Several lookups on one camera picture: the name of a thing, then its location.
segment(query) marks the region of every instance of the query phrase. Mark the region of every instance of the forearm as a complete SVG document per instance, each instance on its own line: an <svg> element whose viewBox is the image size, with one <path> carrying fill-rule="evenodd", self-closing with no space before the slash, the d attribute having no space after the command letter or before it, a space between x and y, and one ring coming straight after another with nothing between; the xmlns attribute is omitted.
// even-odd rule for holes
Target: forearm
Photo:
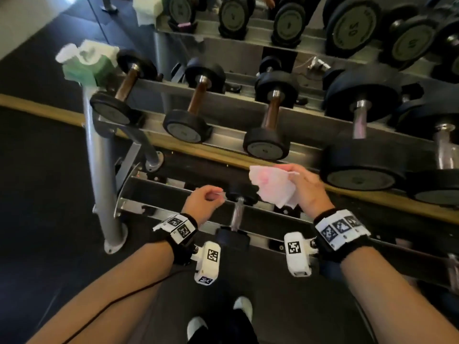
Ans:
<svg viewBox="0 0 459 344"><path fill-rule="evenodd" d="M111 301L166 277L174 255L166 242L146 244L68 302L29 344L61 344ZM159 284L112 305L71 343L123 343L152 302Z"/></svg>
<svg viewBox="0 0 459 344"><path fill-rule="evenodd" d="M459 343L459 332L371 247L347 256L341 270L380 344Z"/></svg>

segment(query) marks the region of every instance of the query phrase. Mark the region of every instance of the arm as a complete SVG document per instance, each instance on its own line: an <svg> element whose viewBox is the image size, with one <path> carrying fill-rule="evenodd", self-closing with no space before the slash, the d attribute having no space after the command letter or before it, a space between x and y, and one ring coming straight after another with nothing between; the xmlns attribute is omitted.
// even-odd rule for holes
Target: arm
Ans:
<svg viewBox="0 0 459 344"><path fill-rule="evenodd" d="M299 173L290 180L312 219L334 208L318 175L296 164L276 167ZM374 248L354 250L341 262L341 270L380 344L459 343L459 331Z"/></svg>
<svg viewBox="0 0 459 344"><path fill-rule="evenodd" d="M224 203L219 187L204 186L186 200L182 213L198 226ZM169 275L174 250L165 241L147 243L99 277L60 309L27 343L61 344L113 300ZM119 301L105 310L70 343L124 343L150 306L160 284Z"/></svg>

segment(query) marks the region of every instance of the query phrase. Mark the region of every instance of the gym floor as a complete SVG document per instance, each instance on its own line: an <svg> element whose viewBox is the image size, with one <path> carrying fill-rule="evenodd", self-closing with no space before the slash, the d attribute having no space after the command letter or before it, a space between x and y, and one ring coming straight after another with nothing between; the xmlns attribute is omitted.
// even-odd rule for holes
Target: gym floor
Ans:
<svg viewBox="0 0 459 344"><path fill-rule="evenodd" d="M1 94L81 112L80 88L63 79L54 56L63 45L85 38L134 48L154 60L151 29L137 27L129 1L113 0L120 11L113 18L99 9L100 0L75 1L0 61ZM77 292L138 249L149 225L132 218L123 249L105 254L91 212L84 130L1 107L0 119L0 338L20 344ZM128 147L127 140L117 139L115 152L122 156ZM248 254L225 250L222 256L220 277L209 288L195 284L189 274L166 281L131 343L185 343L192 316L214 322L239 295L254 303L261 343L371 342L343 284L317 275L294 279L282 255L258 248Z"/></svg>

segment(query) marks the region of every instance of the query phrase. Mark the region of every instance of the black pants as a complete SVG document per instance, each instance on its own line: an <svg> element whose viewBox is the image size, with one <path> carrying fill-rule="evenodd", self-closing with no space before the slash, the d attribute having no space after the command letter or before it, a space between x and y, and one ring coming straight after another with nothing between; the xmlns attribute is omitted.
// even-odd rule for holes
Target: black pants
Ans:
<svg viewBox="0 0 459 344"><path fill-rule="evenodd" d="M212 334L204 326L198 329L188 344L258 344L252 324L241 309L232 310L224 320L223 330Z"/></svg>

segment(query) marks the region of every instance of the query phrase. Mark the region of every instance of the brown dumbbell handle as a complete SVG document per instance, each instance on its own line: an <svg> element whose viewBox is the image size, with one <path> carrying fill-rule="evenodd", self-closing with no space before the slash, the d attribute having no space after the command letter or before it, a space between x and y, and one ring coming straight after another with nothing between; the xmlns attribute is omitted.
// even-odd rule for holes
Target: brown dumbbell handle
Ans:
<svg viewBox="0 0 459 344"><path fill-rule="evenodd" d="M274 96L269 102L268 112L263 121L262 127L275 130L277 126L277 116L279 115L280 95Z"/></svg>
<svg viewBox="0 0 459 344"><path fill-rule="evenodd" d="M192 115L198 115L199 108L202 104L202 99L207 92L207 77L202 77L201 81L198 83L198 86L193 93L191 98L190 105L188 105L188 112Z"/></svg>
<svg viewBox="0 0 459 344"><path fill-rule="evenodd" d="M121 83L121 86L118 88L118 92L116 92L115 98L120 101L126 101L129 97L129 94L132 92L132 88L134 87L137 79L139 78L140 68L138 65L132 65L132 68L129 70L128 74Z"/></svg>

